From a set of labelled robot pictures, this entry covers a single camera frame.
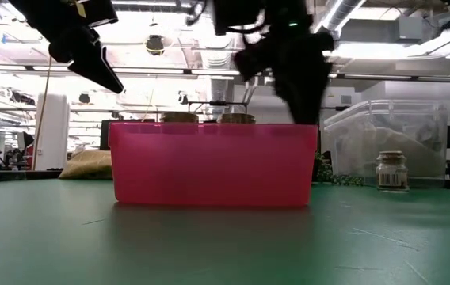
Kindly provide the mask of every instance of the plastic container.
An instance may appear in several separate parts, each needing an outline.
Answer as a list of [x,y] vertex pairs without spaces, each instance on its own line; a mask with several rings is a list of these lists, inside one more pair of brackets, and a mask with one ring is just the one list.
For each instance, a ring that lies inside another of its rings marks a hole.
[[444,186],[448,109],[436,101],[365,101],[325,120],[324,150],[333,173],[375,185],[376,158],[399,150],[407,158],[411,188]]
[[302,207],[317,127],[112,123],[112,173],[124,203]]

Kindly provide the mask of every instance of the ceiling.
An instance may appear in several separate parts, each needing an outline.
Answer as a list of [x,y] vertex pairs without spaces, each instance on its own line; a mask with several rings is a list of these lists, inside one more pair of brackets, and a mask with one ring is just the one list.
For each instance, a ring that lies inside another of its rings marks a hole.
[[[136,5],[139,2],[142,2],[143,6]],[[223,38],[214,35],[209,17],[203,17],[198,24],[187,27],[186,15],[174,13],[174,2],[170,0],[150,1],[158,7],[156,9],[147,7],[145,1],[118,0],[113,3],[116,3],[119,22],[96,28],[101,35],[101,42],[107,47],[107,58],[112,67],[208,68],[204,64],[204,59],[224,57],[243,47],[239,36],[227,35],[230,40],[227,48],[222,51],[210,50],[209,47],[213,43],[217,44],[223,41]],[[308,1],[309,9],[316,11],[316,21],[329,9],[328,5],[329,2],[325,0]],[[183,2],[183,6],[188,7],[189,4]],[[411,17],[433,17],[446,12],[440,0],[371,0],[353,12],[351,21],[364,19],[393,21],[401,12],[411,10],[413,10]],[[150,55],[145,48],[148,36],[153,34],[163,36],[166,51],[161,56]],[[25,23],[24,17],[7,1],[0,1],[0,64],[46,67],[48,60],[48,42],[36,30],[30,28]],[[330,60],[334,63],[334,71],[342,73],[450,75],[450,59],[445,58],[388,60],[334,55]],[[25,104],[12,102],[7,90],[23,93],[36,101],[38,95],[44,91],[46,77],[45,73],[40,72],[27,73],[15,70],[0,72],[0,107],[27,107]],[[54,72],[48,82],[48,92],[65,93],[72,102],[72,109],[116,108],[135,112],[145,109],[185,110],[186,106],[178,101],[179,92],[188,94],[190,100],[206,101],[211,92],[210,80],[208,76],[189,78],[176,75],[137,74],[121,78],[126,92],[118,95],[70,72]],[[333,80],[331,85],[354,87],[360,92],[373,83]],[[90,95],[91,105],[79,103],[78,96],[81,93]],[[256,104],[261,106],[260,99],[261,97],[256,99]],[[273,101],[265,99],[265,102],[266,106],[272,107]],[[34,124],[32,112],[3,112],[0,113],[1,116],[16,120],[22,125]],[[139,117],[143,114],[132,113],[129,116]],[[109,117],[109,113],[73,113],[71,120],[98,121]],[[71,129],[72,131],[75,131],[76,135],[96,135],[97,132],[77,128]]]

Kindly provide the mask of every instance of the green tabletop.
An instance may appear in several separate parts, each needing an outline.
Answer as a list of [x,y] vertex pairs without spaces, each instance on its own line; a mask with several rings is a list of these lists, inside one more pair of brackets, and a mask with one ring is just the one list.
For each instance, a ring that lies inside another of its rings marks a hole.
[[119,205],[109,181],[3,182],[0,284],[449,285],[450,190],[319,186],[308,208],[267,211]]

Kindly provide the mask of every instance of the green table surface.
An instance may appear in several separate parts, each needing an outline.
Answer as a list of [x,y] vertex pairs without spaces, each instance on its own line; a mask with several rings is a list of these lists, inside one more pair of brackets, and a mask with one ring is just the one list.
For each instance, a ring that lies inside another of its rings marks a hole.
[[298,210],[118,204],[0,183],[0,284],[450,284],[450,190],[318,186]]

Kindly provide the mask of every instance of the bottle label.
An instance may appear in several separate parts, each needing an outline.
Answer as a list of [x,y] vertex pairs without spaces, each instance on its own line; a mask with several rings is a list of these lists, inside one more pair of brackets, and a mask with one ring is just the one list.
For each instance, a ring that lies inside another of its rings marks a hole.
[[408,172],[406,170],[385,169],[378,172],[378,186],[405,188],[408,185]]

